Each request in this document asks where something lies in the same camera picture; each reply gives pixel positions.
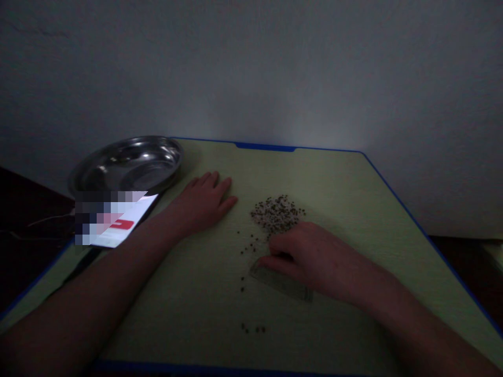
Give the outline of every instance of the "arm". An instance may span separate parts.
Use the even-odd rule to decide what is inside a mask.
[[[318,225],[300,223],[272,237],[270,250],[271,256],[261,258],[261,264],[357,306],[387,328],[414,375],[503,376],[391,273]],[[292,260],[281,258],[281,253]]]
[[[164,211],[13,326],[2,337],[7,366],[16,375],[78,375],[168,251],[236,204],[235,196],[222,202],[231,179],[217,179],[214,172],[192,180]]]

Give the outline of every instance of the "person's left hand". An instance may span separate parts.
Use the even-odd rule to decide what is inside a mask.
[[[216,171],[189,182],[183,192],[158,215],[170,232],[175,232],[179,238],[188,237],[215,225],[229,212],[237,203],[237,197],[231,196],[224,201],[222,197],[231,187],[232,180],[228,177],[217,182]]]

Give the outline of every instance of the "smartphone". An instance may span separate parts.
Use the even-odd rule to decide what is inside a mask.
[[[128,209],[116,222],[94,239],[92,246],[116,248],[131,232],[145,220],[157,203],[159,194],[143,196]]]

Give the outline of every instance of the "forearm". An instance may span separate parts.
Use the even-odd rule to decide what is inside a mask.
[[[8,331],[2,341],[12,367],[23,366],[26,375],[77,375],[91,362],[179,241],[159,227],[146,222]]]
[[[413,375],[502,376],[474,347],[424,307],[397,279],[362,309],[393,335]]]

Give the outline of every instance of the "metal bowl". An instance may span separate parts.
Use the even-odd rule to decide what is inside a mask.
[[[175,179],[183,148],[164,136],[141,136],[110,144],[79,163],[68,178],[68,190],[148,191],[157,194]]]

